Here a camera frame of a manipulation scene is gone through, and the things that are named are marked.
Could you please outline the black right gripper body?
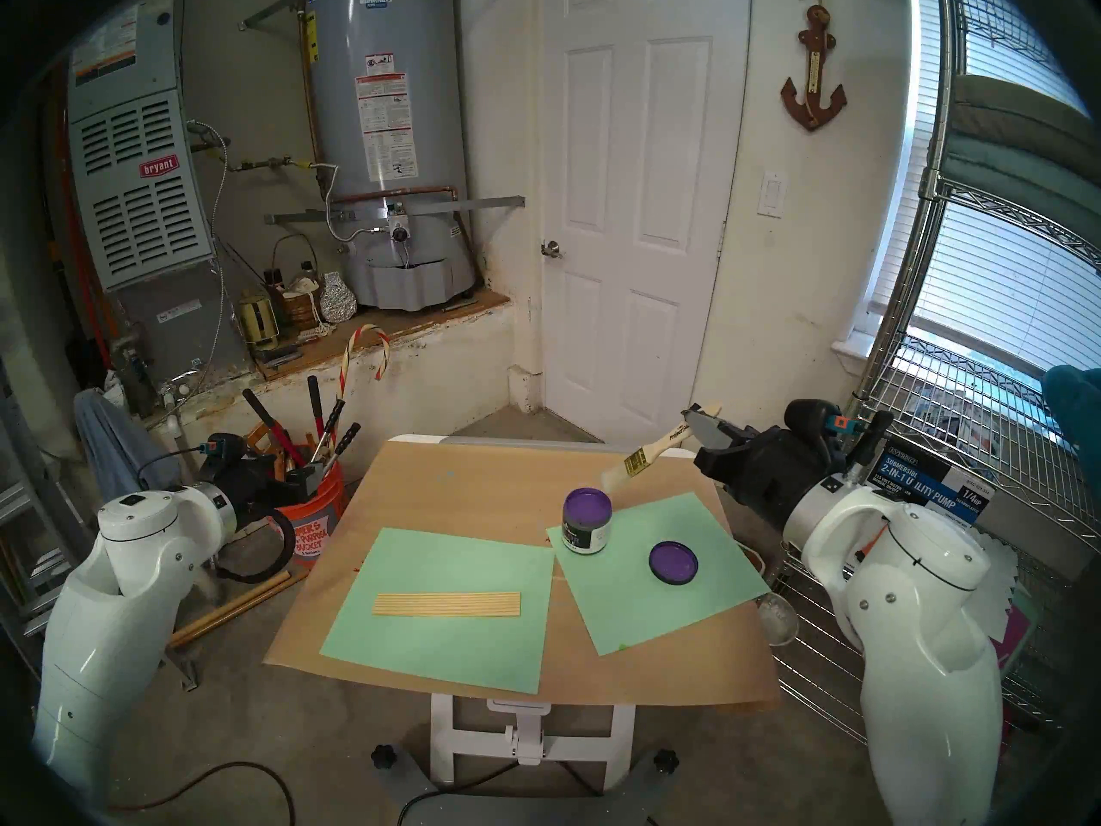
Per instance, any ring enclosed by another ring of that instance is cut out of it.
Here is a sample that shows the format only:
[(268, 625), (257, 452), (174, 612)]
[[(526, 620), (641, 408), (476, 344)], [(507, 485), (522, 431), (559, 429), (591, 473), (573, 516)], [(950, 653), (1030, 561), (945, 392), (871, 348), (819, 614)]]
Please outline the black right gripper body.
[(759, 518), (782, 532), (802, 499), (816, 483), (835, 472), (843, 472), (847, 454), (832, 434), (819, 446), (787, 428), (759, 432), (744, 430), (744, 461), (731, 496)]

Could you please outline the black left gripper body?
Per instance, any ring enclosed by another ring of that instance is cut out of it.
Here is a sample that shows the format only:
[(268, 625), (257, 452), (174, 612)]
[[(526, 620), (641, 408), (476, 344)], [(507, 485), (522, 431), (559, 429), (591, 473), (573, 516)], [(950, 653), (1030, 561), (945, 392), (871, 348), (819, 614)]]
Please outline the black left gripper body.
[(244, 456), (228, 466), (228, 500), (236, 517), (263, 517), (297, 504), (297, 485), (275, 478), (277, 456)]

